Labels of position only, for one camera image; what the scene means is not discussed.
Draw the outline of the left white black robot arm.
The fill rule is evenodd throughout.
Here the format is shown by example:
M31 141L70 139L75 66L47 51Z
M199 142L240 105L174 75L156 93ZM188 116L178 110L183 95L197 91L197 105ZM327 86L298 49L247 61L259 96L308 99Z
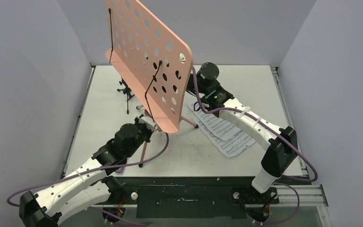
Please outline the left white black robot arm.
M57 227L91 205L122 197L111 174L125 165L137 149L150 141L156 123L148 116L124 124L113 139L98 149L84 164L60 183L20 197L19 217L26 227Z

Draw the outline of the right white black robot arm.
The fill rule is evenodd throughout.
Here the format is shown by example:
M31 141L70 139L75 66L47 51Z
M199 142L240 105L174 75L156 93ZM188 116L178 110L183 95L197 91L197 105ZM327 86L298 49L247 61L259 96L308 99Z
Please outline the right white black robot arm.
M187 91L195 93L202 112L232 123L265 151L259 173L248 190L249 199L259 203L296 159L296 132L290 126L282 128L275 125L254 113L249 106L244 106L220 85L218 76L219 68L214 63L206 62L199 70L192 69Z

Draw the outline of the pink folding music stand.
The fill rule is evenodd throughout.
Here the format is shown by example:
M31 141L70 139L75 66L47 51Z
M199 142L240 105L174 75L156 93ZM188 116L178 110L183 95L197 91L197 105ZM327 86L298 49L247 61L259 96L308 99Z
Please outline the pink folding music stand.
M185 90L193 69L190 47L138 0L104 2L115 68L157 126L176 133Z

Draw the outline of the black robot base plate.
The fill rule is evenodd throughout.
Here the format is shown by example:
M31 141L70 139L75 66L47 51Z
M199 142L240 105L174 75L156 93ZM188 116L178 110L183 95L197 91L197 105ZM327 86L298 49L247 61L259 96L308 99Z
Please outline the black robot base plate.
M138 218L216 218L270 216L271 208L309 204L309 184L278 180L264 193L251 186L251 177L119 177L103 206L111 211L136 209Z

